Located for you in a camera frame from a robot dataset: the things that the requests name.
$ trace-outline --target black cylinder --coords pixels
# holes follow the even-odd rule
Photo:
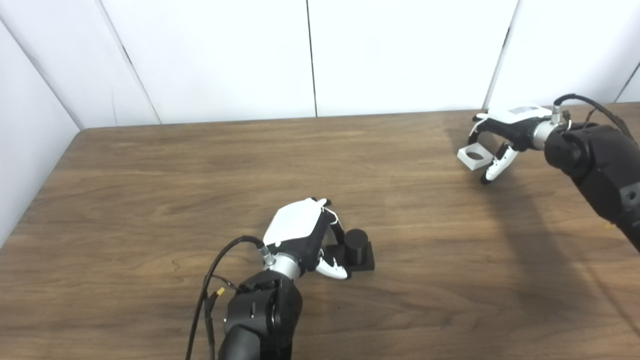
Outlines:
[[[367,261],[369,237],[360,229],[351,229],[344,235],[345,258],[349,265],[362,265]]]

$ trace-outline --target black cable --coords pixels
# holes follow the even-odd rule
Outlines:
[[[591,116],[593,115],[594,112],[596,112],[598,108],[593,108],[591,109],[591,111],[589,111],[589,113],[587,114],[587,118],[584,119],[584,126],[586,127],[587,124],[589,124],[589,120],[591,120]]]
[[[224,278],[224,277],[222,277],[222,276],[220,276],[220,275],[215,275],[215,274],[212,274],[212,275],[211,275],[211,277],[213,277],[213,278],[215,278],[215,279],[218,279],[218,280],[221,280],[221,281],[222,281],[222,282],[224,282],[224,283],[225,283],[229,288],[231,288],[231,290],[238,291],[238,287],[237,287],[234,283],[232,283],[231,281],[227,280],[226,278]]]
[[[207,342],[209,343],[209,360],[216,360],[216,337],[213,333],[213,305],[216,303],[216,299],[220,296],[219,292],[213,293],[211,297],[207,298],[204,304],[204,325],[207,329]]]
[[[631,132],[629,131],[629,128],[627,127],[627,124],[624,122],[624,120],[622,120],[621,118],[615,116],[611,111],[609,111],[607,108],[605,108],[604,106],[602,106],[601,104],[599,104],[598,102],[589,99],[588,97],[584,97],[582,95],[577,95],[577,94],[566,94],[566,95],[562,95],[560,97],[558,97],[555,101],[554,101],[554,106],[560,106],[562,105],[562,103],[565,100],[569,100],[569,99],[575,99],[575,100],[580,100],[580,101],[584,101],[587,104],[592,105],[594,108],[596,108],[598,111],[600,111],[601,113],[603,113],[604,115],[606,115],[609,120],[611,120],[611,122],[613,122],[618,129],[620,129],[620,131],[622,131],[622,133],[624,135],[627,135],[631,140],[634,139],[634,137],[631,135]]]
[[[222,250],[220,250],[220,253],[218,254],[218,256],[216,256],[216,259],[213,261],[213,263],[211,263],[211,267],[209,268],[207,275],[205,275],[202,281],[202,290],[200,290],[198,303],[196,305],[195,310],[193,311],[193,322],[191,323],[191,331],[189,333],[189,343],[187,344],[187,354],[184,357],[185,360],[191,359],[191,353],[193,351],[193,341],[195,340],[196,330],[198,329],[198,318],[200,317],[200,310],[202,308],[202,304],[204,303],[204,300],[207,298],[207,289],[209,288],[209,283],[211,282],[211,278],[213,277],[213,272],[215,271],[216,267],[218,267],[218,263],[220,262],[220,260],[222,260],[222,257],[232,247],[242,242],[251,242],[258,249],[261,249],[264,247],[264,243],[260,241],[258,238],[253,236],[243,235],[239,238],[234,239],[233,241],[228,243],[227,246],[223,247]]]

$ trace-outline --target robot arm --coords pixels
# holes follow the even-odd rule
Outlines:
[[[588,122],[572,125],[567,111],[568,121],[561,124],[560,106],[567,99],[593,105],[619,129]],[[483,131],[506,139],[481,182],[494,180],[519,152],[544,151],[549,165],[568,175],[594,211],[616,224],[640,252],[640,148],[624,121],[597,102],[575,94],[559,97],[553,111],[541,109],[531,105],[490,109],[474,117],[469,144],[476,143]]]
[[[640,148],[611,126],[591,124],[547,138],[545,159],[569,176],[593,210],[640,252]]]
[[[345,234],[329,205],[327,199],[309,198],[278,210],[263,241],[273,260],[240,284],[229,302],[220,360],[289,360],[303,303],[294,283],[314,270],[335,279],[349,278],[351,270],[372,270],[322,249],[325,238],[335,237],[334,246],[348,253],[350,244],[361,240],[354,235],[364,234],[359,229]]]

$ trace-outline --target white wall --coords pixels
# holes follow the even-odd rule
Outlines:
[[[309,0],[318,115],[480,108],[516,0]]]
[[[627,87],[622,91],[618,102],[640,101],[640,70],[636,71]]]
[[[0,0],[0,17],[83,127],[158,124],[94,0]]]
[[[0,245],[77,126],[0,23]]]
[[[640,0],[522,0],[490,104],[613,102],[640,61]]]
[[[163,122],[315,116],[304,1],[103,1]]]

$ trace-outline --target wooden table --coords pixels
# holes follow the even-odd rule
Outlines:
[[[640,104],[611,109],[638,134]],[[0,251],[0,359],[181,359],[214,256],[305,197],[377,263],[299,281],[295,360],[640,357],[640,255],[540,152],[480,185],[454,155],[474,113],[83,131]],[[259,269],[244,245],[218,273]]]

